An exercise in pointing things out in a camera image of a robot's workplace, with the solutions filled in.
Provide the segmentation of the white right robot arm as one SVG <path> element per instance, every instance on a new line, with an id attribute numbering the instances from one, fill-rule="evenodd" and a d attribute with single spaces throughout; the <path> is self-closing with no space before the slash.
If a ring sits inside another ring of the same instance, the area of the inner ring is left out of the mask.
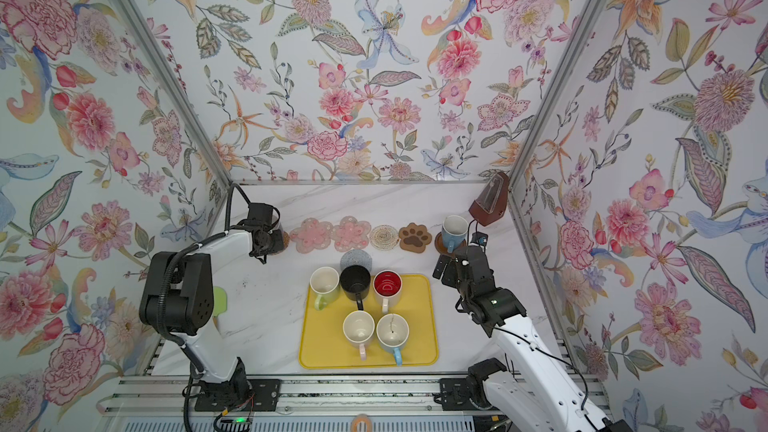
<path id="1" fill-rule="evenodd" d="M 472 243 L 440 256 L 433 276 L 459 293 L 456 310 L 469 316 L 502 351 L 471 365 L 460 382 L 463 402 L 497 410 L 521 431 L 629 431 L 623 419 L 606 415 L 578 385 L 568 362 L 540 338 L 518 297 L 496 285 L 485 247 Z"/>

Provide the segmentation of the purple handle mug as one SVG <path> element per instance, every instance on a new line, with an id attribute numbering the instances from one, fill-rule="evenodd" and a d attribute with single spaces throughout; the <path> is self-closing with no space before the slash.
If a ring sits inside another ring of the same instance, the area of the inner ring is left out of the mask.
<path id="1" fill-rule="evenodd" d="M 285 251 L 288 244 L 290 243 L 290 237 L 284 232 L 283 228 L 278 225 L 275 229 L 272 230 L 271 236 L 272 247 L 270 254 L 276 255 Z"/>

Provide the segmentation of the blue handle mug front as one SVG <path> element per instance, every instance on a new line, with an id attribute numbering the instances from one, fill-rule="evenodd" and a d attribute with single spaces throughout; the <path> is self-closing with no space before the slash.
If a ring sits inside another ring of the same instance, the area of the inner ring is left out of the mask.
<path id="1" fill-rule="evenodd" d="M 410 337 L 407 320 L 395 313 L 382 316 L 377 323 L 376 336 L 380 347 L 394 357 L 398 367 L 402 366 L 403 349 Z"/>

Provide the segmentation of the pink flower coaster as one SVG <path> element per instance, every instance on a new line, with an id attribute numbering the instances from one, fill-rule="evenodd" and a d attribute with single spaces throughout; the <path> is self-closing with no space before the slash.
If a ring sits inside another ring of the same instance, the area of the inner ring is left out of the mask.
<path id="1" fill-rule="evenodd" d="M 333 225 L 330 222 L 307 218 L 299 227 L 289 233 L 289 237 L 298 253 L 308 254 L 315 250 L 328 248 L 332 239 L 332 231 Z"/>
<path id="2" fill-rule="evenodd" d="M 365 249 L 370 244 L 371 230 L 371 224 L 367 221 L 359 221 L 353 216 L 344 217 L 332 229 L 334 248 L 342 253 Z"/>

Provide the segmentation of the blue mug row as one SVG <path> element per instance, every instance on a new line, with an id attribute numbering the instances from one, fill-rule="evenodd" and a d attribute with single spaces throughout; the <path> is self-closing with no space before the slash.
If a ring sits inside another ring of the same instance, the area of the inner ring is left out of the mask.
<path id="1" fill-rule="evenodd" d="M 452 254 L 465 242 L 468 227 L 468 221 L 460 215 L 449 215 L 444 219 L 441 243 L 448 254 Z"/>

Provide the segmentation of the pink flower coaster front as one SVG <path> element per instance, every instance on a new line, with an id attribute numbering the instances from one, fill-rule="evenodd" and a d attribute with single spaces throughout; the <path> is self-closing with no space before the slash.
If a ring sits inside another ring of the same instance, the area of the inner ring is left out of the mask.
<path id="1" fill-rule="evenodd" d="M 328 248 L 332 239 L 332 231 L 333 225 L 330 222 L 307 218 L 299 227 L 289 233 L 289 237 L 298 253 L 308 254 L 315 250 Z"/>

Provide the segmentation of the brown paw print coaster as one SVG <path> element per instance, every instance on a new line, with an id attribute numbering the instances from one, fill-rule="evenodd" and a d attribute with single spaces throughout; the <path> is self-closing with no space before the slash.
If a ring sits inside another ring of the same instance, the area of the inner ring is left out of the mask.
<path id="1" fill-rule="evenodd" d="M 423 253 L 432 242 L 432 234 L 427 227 L 413 222 L 398 231 L 399 247 L 412 253 Z"/>

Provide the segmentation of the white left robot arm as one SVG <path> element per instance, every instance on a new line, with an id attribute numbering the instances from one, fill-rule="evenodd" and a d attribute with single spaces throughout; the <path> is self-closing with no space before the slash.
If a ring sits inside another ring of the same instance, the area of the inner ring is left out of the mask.
<path id="1" fill-rule="evenodd" d="M 235 380 L 241 363 L 213 324 L 213 276 L 242 258 L 261 263 L 285 249 L 281 213 L 266 203 L 250 203 L 246 217 L 178 252 L 156 253 L 150 262 L 139 306 L 140 321 L 176 344 L 199 379 L 208 384 Z"/>

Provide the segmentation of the multicolour woven round coaster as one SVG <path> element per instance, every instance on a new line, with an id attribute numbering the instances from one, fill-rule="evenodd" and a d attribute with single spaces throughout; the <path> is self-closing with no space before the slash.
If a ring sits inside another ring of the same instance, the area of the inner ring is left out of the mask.
<path id="1" fill-rule="evenodd" d="M 370 244 L 377 250 L 389 251 L 399 243 L 399 230 L 390 225 L 374 227 L 369 235 Z"/>

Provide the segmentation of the green mug white inside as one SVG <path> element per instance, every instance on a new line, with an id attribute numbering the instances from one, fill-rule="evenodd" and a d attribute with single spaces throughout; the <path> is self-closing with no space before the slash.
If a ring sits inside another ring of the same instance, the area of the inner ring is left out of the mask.
<path id="1" fill-rule="evenodd" d="M 333 267 L 320 267 L 310 277 L 310 289 L 314 293 L 313 307 L 322 311 L 340 295 L 340 274 Z"/>

